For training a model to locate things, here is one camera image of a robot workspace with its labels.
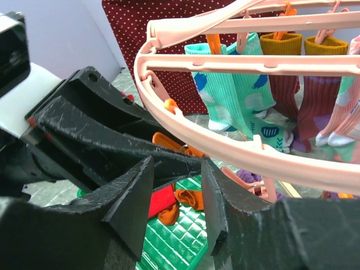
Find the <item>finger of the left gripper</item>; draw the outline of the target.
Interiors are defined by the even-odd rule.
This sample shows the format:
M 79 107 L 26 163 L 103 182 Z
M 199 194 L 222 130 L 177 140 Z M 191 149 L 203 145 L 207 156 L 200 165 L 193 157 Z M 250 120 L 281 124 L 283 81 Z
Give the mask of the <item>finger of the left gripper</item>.
M 169 134 L 147 110 L 122 94 L 92 66 L 73 73 L 67 88 L 67 100 L 115 131 L 130 135 Z

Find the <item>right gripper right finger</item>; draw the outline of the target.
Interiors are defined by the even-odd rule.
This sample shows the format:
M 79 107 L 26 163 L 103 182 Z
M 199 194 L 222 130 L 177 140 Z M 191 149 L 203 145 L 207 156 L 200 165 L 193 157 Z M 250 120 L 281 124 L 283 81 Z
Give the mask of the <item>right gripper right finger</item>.
M 359 201 L 263 200 L 201 163 L 208 245 L 216 269 L 358 269 Z

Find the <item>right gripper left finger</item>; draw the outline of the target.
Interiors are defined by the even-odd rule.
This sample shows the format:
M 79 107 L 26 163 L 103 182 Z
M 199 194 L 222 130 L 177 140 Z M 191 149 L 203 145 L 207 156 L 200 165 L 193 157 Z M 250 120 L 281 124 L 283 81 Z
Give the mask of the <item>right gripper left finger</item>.
M 154 181 L 147 157 L 66 205 L 1 198 L 2 269 L 134 269 Z

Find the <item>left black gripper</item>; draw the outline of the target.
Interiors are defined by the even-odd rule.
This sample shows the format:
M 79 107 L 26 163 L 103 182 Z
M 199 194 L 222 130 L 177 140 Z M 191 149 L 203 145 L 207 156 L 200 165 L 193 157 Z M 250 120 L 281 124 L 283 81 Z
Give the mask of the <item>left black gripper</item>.
M 27 79 L 1 97 L 1 131 L 13 141 L 2 154 L 2 176 L 22 185 L 68 179 L 86 192 L 154 162 L 154 187 L 200 174 L 201 161 L 92 119 L 97 79 Z

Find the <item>pink round clip hanger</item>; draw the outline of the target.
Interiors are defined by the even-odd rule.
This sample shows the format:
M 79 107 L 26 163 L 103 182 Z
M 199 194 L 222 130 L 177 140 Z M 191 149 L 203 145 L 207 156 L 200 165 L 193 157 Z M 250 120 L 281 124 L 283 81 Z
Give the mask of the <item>pink round clip hanger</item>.
M 359 194 L 358 1 L 234 1 L 151 19 L 134 61 L 151 115 L 189 148 L 274 180 Z

